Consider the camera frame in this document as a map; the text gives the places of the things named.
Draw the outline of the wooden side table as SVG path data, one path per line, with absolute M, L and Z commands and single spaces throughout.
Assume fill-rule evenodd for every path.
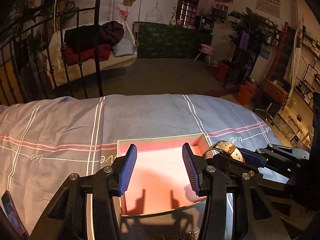
M 288 91 L 290 89 L 291 86 L 286 81 L 283 84 L 277 83 L 276 80 L 263 79 L 253 97 L 254 111 L 265 113 L 265 119 L 270 119 L 270 123 L 273 125 L 277 114 L 284 109 L 289 99 Z

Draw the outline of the green floral covered cabinet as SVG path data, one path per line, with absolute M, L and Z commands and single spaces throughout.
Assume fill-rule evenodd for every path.
M 161 23 L 134 22 L 137 56 L 141 59 L 194 59 L 201 44 L 211 45 L 212 32 Z

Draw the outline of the black iron bed frame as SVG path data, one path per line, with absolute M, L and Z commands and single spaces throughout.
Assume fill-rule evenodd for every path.
M 64 62 L 66 48 L 65 20 L 80 21 L 83 12 L 94 13 L 93 25 L 99 27 L 101 0 L 55 0 L 32 8 L 11 22 L 1 35 L 1 104 L 11 106 L 62 95 L 88 98 L 84 61 L 77 53 L 75 68 L 79 77 L 72 77 L 71 67 Z

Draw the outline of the black smartphone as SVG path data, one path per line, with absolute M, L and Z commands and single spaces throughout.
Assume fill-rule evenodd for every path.
M 29 239 L 29 233 L 24 227 L 17 211 L 14 206 L 14 202 L 10 195 L 10 192 L 7 190 L 1 197 L 1 201 L 4 207 L 4 212 L 7 216 L 8 221 L 13 226 L 15 232 L 19 235 L 20 239 Z

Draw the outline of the grey plaid bed sheet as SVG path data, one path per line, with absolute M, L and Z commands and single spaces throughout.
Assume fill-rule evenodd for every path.
M 249 150 L 279 143 L 274 129 L 236 103 L 204 95 L 62 97 L 1 105 L 1 191 L 32 232 L 71 173 L 110 165 L 121 139 L 203 133 Z

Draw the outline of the black clothes rack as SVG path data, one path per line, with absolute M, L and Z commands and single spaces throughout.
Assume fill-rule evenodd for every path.
M 235 50 L 230 60 L 222 60 L 227 68 L 227 73 L 223 80 L 222 87 L 225 88 L 229 83 L 239 84 L 250 76 L 258 58 L 258 49 L 261 47 L 255 44 L 255 37 L 245 31 L 241 31 L 237 37 L 230 35 L 231 42 L 235 44 Z

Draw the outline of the red bucket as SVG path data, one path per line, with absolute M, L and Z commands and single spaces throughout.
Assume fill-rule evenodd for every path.
M 243 84 L 240 84 L 236 100 L 241 105 L 247 105 L 257 91 L 257 83 L 251 79 L 246 80 Z

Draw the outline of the pink basin on stool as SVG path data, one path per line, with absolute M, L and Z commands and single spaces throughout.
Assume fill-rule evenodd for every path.
M 206 55 L 206 60 L 208 61 L 209 65 L 211 65 L 211 56 L 214 53 L 214 48 L 206 45 L 206 44 L 201 44 L 201 48 L 199 49 L 199 54 L 197 55 L 197 57 L 195 58 L 195 61 L 202 55 L 205 54 Z

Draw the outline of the red phone booth decoration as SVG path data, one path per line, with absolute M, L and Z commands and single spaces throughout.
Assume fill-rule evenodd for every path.
M 199 0 L 178 0 L 176 22 L 178 26 L 194 25 Z

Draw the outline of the red and dark clothes pile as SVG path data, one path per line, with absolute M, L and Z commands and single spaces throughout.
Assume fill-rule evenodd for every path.
M 84 25 L 65 31 L 64 44 L 61 54 L 63 61 L 72 66 L 80 62 L 95 59 L 98 50 L 99 61 L 107 61 L 111 49 L 124 36 L 124 27 L 117 21 L 102 25 Z

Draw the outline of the beige strap wristwatch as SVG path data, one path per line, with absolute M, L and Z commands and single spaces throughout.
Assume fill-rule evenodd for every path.
M 212 146 L 210 146 L 202 154 L 202 157 L 206 158 L 207 153 L 209 151 L 217 151 L 217 152 L 219 152 L 221 154 L 229 156 L 232 159 L 235 159 L 235 160 L 240 161 L 242 163 L 245 162 L 245 159 L 242 156 L 242 153 L 240 152 L 240 150 L 235 145 L 231 144 L 230 142 L 224 141 L 224 140 L 220 140 L 217 143 L 215 143 Z

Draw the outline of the light blue pillow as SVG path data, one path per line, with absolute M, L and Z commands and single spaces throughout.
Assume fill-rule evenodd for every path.
M 129 56 L 135 53 L 135 46 L 127 39 L 122 38 L 120 42 L 112 47 L 112 54 L 114 57 Z

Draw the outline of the mint box with pink lining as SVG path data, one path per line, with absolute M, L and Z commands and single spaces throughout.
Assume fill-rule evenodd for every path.
M 120 198 L 123 215 L 157 215 L 205 200 L 191 189 L 182 158 L 186 142 L 195 155 L 209 148 L 201 133 L 117 142 L 118 157 L 124 156 L 132 144 L 137 148 L 129 187 Z

